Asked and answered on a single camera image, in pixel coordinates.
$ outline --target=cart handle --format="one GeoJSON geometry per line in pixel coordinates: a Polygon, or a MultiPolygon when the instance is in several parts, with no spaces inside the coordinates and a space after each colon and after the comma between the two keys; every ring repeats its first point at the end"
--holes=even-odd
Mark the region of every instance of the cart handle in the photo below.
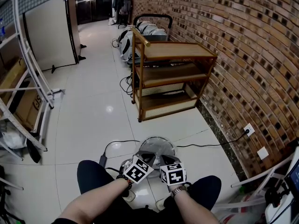
{"type": "Polygon", "coordinates": [[[146,46],[149,47],[150,46],[150,42],[148,40],[145,39],[145,37],[143,35],[141,35],[135,28],[131,28],[132,32],[134,32],[134,34],[139,38],[139,40],[146,46]]]}
{"type": "Polygon", "coordinates": [[[152,13],[146,13],[146,14],[141,14],[139,16],[136,16],[134,18],[134,21],[133,21],[133,25],[136,26],[137,24],[137,20],[141,17],[164,17],[164,18],[168,18],[169,19],[169,24],[168,24],[168,29],[171,28],[172,26],[172,17],[170,17],[169,15],[164,15],[164,14],[152,14],[152,13]]]}

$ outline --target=beaded bracelet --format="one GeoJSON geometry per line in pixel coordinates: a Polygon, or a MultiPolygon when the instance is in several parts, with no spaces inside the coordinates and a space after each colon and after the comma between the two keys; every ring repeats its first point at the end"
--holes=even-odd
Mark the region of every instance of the beaded bracelet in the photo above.
{"type": "Polygon", "coordinates": [[[119,174],[116,179],[119,179],[119,178],[123,178],[124,180],[126,180],[129,184],[129,186],[126,188],[127,190],[130,190],[132,188],[132,183],[131,183],[131,180],[128,179],[128,177],[126,177],[124,174],[119,174]]]}

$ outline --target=white tile floor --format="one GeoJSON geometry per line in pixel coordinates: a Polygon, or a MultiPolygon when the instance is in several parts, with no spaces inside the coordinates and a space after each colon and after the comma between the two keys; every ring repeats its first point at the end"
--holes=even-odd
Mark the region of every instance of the white tile floor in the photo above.
{"type": "MultiPolygon", "coordinates": [[[[143,140],[162,135],[177,145],[218,144],[213,132],[197,109],[138,123],[137,108],[121,91],[119,81],[130,74],[121,62],[117,49],[111,47],[121,30],[107,21],[80,26],[81,43],[86,56],[78,65],[57,69],[45,76],[52,88],[66,89],[61,105],[50,113],[45,145],[40,164],[28,154],[19,162],[6,152],[0,153],[8,180],[24,187],[10,189],[9,209],[26,223],[51,223],[66,205],[79,196],[76,179],[78,163],[84,159],[98,161],[107,143],[113,140],[143,140]]],[[[119,168],[132,156],[134,142],[114,144],[107,149],[107,167],[119,168]]],[[[188,181],[216,175],[222,181],[218,201],[230,198],[236,191],[230,185],[238,181],[221,147],[179,148],[188,181]]],[[[149,205],[168,196],[166,186],[158,178],[144,180],[133,187],[133,208],[149,205]]]]}

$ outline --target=wall socket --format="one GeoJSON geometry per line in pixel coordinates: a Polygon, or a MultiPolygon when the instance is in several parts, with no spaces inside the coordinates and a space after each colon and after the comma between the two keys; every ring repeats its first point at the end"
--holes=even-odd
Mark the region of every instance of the wall socket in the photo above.
{"type": "Polygon", "coordinates": [[[249,137],[250,135],[252,135],[255,131],[252,127],[252,125],[249,123],[244,127],[244,131],[246,131],[247,129],[249,129],[249,133],[247,134],[247,136],[249,137]]]}

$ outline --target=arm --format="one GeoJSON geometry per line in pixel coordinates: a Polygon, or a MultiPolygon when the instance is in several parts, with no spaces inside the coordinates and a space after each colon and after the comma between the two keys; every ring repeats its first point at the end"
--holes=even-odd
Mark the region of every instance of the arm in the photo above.
{"type": "MultiPolygon", "coordinates": [[[[170,191],[180,185],[169,186],[170,191]]],[[[180,191],[174,196],[182,218],[186,224],[218,224],[215,216],[205,207],[194,201],[186,191],[180,191]]]]}
{"type": "Polygon", "coordinates": [[[111,203],[128,187],[128,182],[117,179],[113,182],[93,189],[73,200],[59,216],[78,224],[90,224],[111,205],[111,203]]]}

